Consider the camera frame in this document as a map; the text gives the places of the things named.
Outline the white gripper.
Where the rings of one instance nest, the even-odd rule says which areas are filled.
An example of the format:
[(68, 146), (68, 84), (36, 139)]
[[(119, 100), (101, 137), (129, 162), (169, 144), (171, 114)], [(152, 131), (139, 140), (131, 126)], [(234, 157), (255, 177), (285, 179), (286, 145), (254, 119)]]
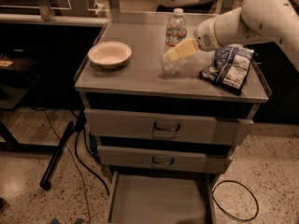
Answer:
[(181, 40), (165, 53), (165, 58), (168, 61), (173, 62), (193, 55), (199, 49), (203, 51), (217, 49), (219, 47), (219, 42), (215, 35), (215, 20), (215, 18), (210, 18), (199, 23), (193, 31), (195, 39), (186, 38)]

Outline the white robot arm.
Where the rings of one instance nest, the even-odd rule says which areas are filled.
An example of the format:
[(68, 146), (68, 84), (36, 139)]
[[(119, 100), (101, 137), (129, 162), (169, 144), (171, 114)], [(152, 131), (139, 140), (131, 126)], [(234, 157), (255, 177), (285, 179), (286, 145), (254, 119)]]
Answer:
[(299, 16), (289, 0), (244, 0), (242, 6), (202, 21), (163, 55), (173, 62), (196, 53), (238, 44), (274, 42), (299, 70)]

